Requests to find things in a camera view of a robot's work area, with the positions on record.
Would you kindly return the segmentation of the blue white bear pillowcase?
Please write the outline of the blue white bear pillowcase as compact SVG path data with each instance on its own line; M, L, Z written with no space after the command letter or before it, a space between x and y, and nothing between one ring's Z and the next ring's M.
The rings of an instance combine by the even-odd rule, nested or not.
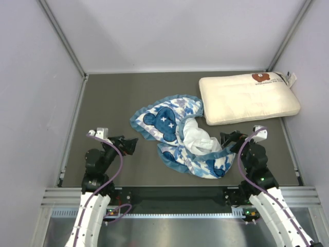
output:
M196 119L203 111L201 99L174 95L141 108L130 118L130 124L146 140L158 141L159 157L169 168L219 179L231 168L235 154L199 128Z

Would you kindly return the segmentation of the cream bear pillow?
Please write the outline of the cream bear pillow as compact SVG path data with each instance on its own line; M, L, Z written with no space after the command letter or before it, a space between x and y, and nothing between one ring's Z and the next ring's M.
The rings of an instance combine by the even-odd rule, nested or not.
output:
M294 116L301 105L282 73L203 77L199 90L210 126Z

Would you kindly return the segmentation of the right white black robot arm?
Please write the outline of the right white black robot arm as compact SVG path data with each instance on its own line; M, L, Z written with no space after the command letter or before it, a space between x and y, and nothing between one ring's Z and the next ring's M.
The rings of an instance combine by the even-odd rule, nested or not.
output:
M259 143L267 139L267 129L255 126L250 136L234 131L221 133L221 145L237 155L237 165L244 178L239 196L252 204L265 222L277 246L322 246L300 225L282 195L282 190L269 168L266 149Z

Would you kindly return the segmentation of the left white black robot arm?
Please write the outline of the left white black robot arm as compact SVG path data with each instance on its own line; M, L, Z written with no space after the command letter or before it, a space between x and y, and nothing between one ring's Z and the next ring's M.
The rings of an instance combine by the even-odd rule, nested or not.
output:
M90 149L85 154L78 213L65 246L97 246L102 223L108 220L108 216L116 216L113 220L116 222L132 209L130 203L119 203L111 210L107 207L116 200L113 180L123 167L123 157L133 155L138 138L87 136L99 141L102 149ZM120 166L114 178L110 179L106 171L117 156Z

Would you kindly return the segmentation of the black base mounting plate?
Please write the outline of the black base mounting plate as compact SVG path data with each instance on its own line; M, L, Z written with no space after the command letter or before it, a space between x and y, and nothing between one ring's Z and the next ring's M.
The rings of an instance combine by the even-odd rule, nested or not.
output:
M224 186L117 187L110 205L130 203L131 214L230 213Z

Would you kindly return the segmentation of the aluminium frame rail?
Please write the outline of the aluminium frame rail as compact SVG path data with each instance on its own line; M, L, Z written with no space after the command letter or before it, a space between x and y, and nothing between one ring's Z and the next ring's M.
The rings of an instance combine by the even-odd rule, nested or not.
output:
M132 202L142 199L221 199L226 187L120 187L118 192L128 192ZM321 202L314 187L282 186L282 195L290 207L320 207ZM81 189L77 187L47 188L42 205L73 205L80 202Z

